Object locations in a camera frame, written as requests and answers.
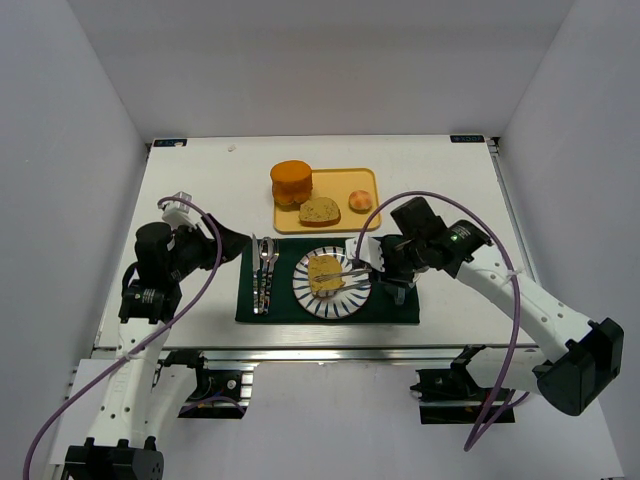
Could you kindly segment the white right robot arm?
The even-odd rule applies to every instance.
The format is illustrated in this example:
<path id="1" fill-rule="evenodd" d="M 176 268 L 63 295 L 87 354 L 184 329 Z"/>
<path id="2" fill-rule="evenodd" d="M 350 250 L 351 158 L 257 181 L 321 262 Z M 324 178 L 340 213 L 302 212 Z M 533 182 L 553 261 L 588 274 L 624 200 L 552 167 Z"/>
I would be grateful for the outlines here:
<path id="1" fill-rule="evenodd" d="M 560 412 L 580 415 L 619 375 L 624 331 L 611 318 L 579 313 L 516 273 L 504 245 L 477 216 L 446 225 L 421 196 L 391 216 L 399 229 L 381 242 L 383 268 L 395 279 L 435 269 L 475 290 L 536 343 L 513 355 L 503 384 L 542 396 Z"/>

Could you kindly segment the seeded bread slice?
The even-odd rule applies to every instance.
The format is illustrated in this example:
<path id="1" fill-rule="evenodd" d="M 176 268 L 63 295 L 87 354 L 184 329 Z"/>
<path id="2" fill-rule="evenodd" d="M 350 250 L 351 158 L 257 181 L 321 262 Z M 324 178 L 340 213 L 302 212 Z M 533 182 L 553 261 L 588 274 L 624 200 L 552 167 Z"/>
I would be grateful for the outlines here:
<path id="1" fill-rule="evenodd" d="M 308 227 L 332 226 L 340 222 L 341 210 L 331 198 L 313 198 L 300 205 L 298 220 Z"/>
<path id="2" fill-rule="evenodd" d="M 332 296 L 345 286 L 339 276 L 343 272 L 338 259 L 330 255 L 312 256 L 308 262 L 308 279 L 311 293 L 315 297 Z"/>

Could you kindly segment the metal tongs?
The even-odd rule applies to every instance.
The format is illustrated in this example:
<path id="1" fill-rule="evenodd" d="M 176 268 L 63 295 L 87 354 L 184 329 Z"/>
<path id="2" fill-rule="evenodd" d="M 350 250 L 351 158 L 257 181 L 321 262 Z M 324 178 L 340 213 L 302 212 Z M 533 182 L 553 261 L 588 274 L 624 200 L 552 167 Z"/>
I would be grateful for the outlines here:
<path id="1" fill-rule="evenodd" d="M 408 290 L 414 287 L 418 273 L 396 250 L 401 244 L 397 236 L 375 238 L 366 236 L 360 256 L 356 256 L 357 239 L 348 239 L 343 254 L 334 251 L 311 255 L 307 263 L 307 278 L 314 295 L 328 297 L 348 289 L 381 284 L 388 289 Z"/>

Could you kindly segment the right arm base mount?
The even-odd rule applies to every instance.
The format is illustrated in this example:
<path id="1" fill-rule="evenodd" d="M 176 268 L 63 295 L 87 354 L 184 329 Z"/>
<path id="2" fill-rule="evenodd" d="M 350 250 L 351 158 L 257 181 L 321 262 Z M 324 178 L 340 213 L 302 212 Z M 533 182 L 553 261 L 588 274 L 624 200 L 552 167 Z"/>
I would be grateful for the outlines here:
<path id="1" fill-rule="evenodd" d="M 491 392 L 504 362 L 506 350 L 487 345 L 461 349 L 420 349 L 416 352 L 416 382 L 410 394 L 419 402 L 424 425 L 472 425 L 485 405 L 488 416 L 508 398 L 502 387 L 495 399 Z"/>

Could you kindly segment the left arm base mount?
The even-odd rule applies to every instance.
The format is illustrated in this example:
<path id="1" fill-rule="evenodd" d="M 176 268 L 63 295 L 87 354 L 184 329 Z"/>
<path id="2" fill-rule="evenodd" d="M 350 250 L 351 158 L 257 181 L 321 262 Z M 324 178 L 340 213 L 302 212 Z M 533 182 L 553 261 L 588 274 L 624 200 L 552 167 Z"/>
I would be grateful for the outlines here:
<path id="1" fill-rule="evenodd" d="M 208 359 L 202 351 L 171 351 L 160 358 L 152 385 L 170 367 L 185 367 L 195 379 L 195 389 L 178 414 L 186 419 L 241 420 L 252 395 L 253 365 Z"/>

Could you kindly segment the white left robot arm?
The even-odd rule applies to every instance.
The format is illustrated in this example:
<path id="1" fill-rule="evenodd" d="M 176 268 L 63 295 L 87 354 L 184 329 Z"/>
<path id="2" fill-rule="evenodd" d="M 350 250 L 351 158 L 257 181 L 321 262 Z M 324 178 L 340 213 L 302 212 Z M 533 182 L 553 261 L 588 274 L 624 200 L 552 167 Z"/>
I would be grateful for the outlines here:
<path id="1" fill-rule="evenodd" d="M 136 260 L 122 278 L 115 368 L 83 444 L 68 448 L 66 479 L 160 479 L 160 440 L 197 389 L 197 353 L 161 351 L 182 298 L 180 283 L 198 269 L 216 272 L 238 257 L 249 236 L 206 214 L 200 224 L 184 214 L 140 227 Z"/>

